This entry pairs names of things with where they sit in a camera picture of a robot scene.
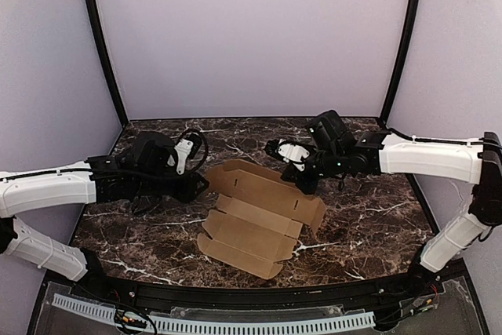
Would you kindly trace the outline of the brown cardboard paper box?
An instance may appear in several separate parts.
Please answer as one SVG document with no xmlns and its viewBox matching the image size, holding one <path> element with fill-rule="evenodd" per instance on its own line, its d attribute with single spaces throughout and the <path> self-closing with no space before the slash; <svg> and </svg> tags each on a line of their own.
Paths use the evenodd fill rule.
<svg viewBox="0 0 502 335">
<path fill-rule="evenodd" d="M 218 197 L 198 234 L 199 250 L 261 279 L 282 270 L 303 226 L 316 232 L 326 212 L 319 197 L 245 160 L 227 160 L 208 169 L 206 177 Z"/>
</svg>

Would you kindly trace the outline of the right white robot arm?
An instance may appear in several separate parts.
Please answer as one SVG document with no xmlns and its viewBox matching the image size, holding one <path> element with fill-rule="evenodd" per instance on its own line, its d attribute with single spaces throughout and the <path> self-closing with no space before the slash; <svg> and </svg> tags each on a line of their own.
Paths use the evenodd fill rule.
<svg viewBox="0 0 502 335">
<path fill-rule="evenodd" d="M 501 224 L 501 145 L 495 133 L 451 140 L 382 129 L 355 138 L 335 111 L 321 113 L 305 128 L 312 145 L 285 139 L 269 145 L 271 155 L 288 165 L 283 180 L 307 195 L 323 178 L 343 180 L 358 174 L 417 174 L 472 184 L 471 204 L 419 252 L 418 264 L 424 270 L 442 270 L 482 233 Z"/>
</svg>

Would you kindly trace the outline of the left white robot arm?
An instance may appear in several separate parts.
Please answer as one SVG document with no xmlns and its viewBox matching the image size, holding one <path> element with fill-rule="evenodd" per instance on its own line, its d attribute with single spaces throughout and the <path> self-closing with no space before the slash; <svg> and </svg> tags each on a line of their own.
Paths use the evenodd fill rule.
<svg viewBox="0 0 502 335">
<path fill-rule="evenodd" d="M 209 186 L 197 172 L 179 174 L 173 167 L 157 173 L 124 169 L 99 156 L 69 166 L 1 178 L 1 252 L 18 257 L 73 282 L 104 275 L 96 254 L 64 245 L 24 223 L 19 215 L 34 209 L 70 204 L 134 201 L 144 196 L 170 196 L 189 203 Z"/>
</svg>

